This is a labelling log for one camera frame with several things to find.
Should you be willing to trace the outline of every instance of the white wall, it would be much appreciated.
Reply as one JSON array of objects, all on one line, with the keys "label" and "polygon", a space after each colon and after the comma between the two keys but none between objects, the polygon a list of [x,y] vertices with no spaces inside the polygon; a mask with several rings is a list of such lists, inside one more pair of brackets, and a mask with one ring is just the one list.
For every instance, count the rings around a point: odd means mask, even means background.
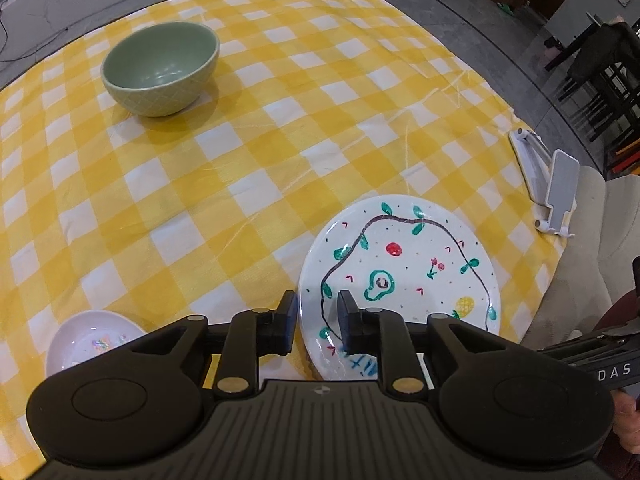
[{"label": "white wall", "polygon": [[565,0],[547,22],[546,30],[567,45],[591,24],[586,12],[597,14],[604,22],[620,15],[633,25],[640,18],[640,0],[631,0],[626,7],[617,0]]}]

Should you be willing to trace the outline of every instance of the yellow checkered tablecloth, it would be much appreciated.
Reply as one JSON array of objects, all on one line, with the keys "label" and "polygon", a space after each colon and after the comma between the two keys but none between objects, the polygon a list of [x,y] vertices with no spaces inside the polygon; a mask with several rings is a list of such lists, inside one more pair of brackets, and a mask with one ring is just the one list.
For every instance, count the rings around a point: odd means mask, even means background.
[{"label": "yellow checkered tablecloth", "polygon": [[[187,110],[133,117],[100,82],[141,27],[193,20],[222,42]],[[86,309],[146,330],[273,308],[314,235],[375,193],[432,200],[492,258],[519,340],[563,245],[534,212],[509,106],[383,0],[172,0],[94,30],[0,92],[0,476],[42,460],[24,417],[52,334]],[[275,368],[311,377],[300,336]]]}]

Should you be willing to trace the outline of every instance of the small white bowl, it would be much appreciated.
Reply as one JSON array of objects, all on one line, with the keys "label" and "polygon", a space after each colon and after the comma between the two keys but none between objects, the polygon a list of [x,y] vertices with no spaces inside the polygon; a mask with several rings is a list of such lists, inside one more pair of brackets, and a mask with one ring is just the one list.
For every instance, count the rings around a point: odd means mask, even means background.
[{"label": "small white bowl", "polygon": [[45,359],[47,377],[145,335],[134,322],[109,310],[85,310],[53,336]]}]

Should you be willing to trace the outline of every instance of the human hand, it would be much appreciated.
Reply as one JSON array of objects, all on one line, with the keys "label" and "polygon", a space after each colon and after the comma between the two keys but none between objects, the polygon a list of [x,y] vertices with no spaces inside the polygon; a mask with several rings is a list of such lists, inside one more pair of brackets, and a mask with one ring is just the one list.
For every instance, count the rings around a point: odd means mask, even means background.
[{"label": "human hand", "polygon": [[613,432],[620,439],[620,446],[631,454],[640,454],[640,412],[636,410],[636,400],[622,390],[611,392],[616,415],[613,418]]}]

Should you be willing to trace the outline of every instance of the red circle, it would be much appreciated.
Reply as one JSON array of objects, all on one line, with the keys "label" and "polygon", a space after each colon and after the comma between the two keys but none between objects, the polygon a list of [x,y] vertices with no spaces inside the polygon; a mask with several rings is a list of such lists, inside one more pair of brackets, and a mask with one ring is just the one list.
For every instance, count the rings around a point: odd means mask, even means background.
[{"label": "red circle", "polygon": [[386,252],[391,254],[392,256],[400,256],[400,254],[402,254],[402,247],[400,247],[395,242],[391,242],[388,246],[386,246]]}]

